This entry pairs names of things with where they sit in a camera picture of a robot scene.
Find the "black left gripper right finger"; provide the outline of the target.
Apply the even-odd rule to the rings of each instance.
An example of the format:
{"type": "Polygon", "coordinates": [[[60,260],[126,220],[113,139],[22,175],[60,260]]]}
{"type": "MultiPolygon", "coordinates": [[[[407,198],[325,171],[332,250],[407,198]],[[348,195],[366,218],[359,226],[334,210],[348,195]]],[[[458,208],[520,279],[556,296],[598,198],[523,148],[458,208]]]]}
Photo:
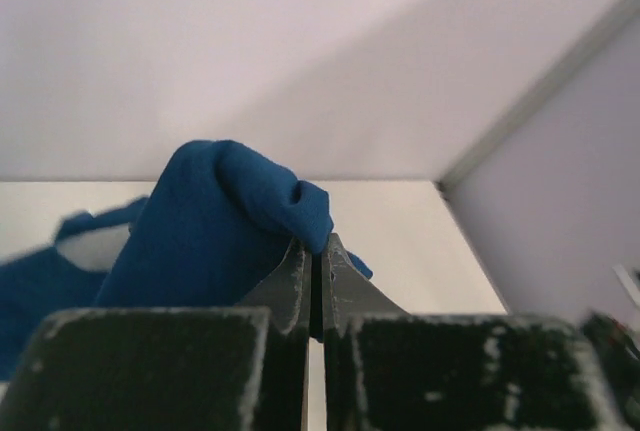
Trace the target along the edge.
{"type": "Polygon", "coordinates": [[[411,314],[332,235],[321,256],[331,430],[625,430],[587,338],[536,315],[411,314]]]}

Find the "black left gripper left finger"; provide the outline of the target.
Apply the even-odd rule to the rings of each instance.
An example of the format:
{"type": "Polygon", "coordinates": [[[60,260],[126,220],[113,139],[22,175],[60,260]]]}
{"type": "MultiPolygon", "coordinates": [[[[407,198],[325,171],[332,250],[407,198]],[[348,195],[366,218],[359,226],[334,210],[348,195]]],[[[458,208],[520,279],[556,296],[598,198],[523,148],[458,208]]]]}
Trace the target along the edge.
{"type": "Polygon", "coordinates": [[[2,428],[305,429],[311,267],[292,241],[232,307],[50,315],[2,399],[2,428]]]}

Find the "dark blue t-shirt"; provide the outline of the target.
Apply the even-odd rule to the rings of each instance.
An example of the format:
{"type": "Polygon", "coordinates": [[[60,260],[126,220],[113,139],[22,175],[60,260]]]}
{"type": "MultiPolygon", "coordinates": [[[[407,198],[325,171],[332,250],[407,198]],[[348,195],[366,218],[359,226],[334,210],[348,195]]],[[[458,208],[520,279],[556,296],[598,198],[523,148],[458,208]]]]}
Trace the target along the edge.
{"type": "Polygon", "coordinates": [[[1,377],[54,312],[230,306],[292,240],[319,254],[333,228],[328,193],[288,168],[232,140],[186,143],[149,195],[71,215],[48,245],[2,265],[1,377]]]}

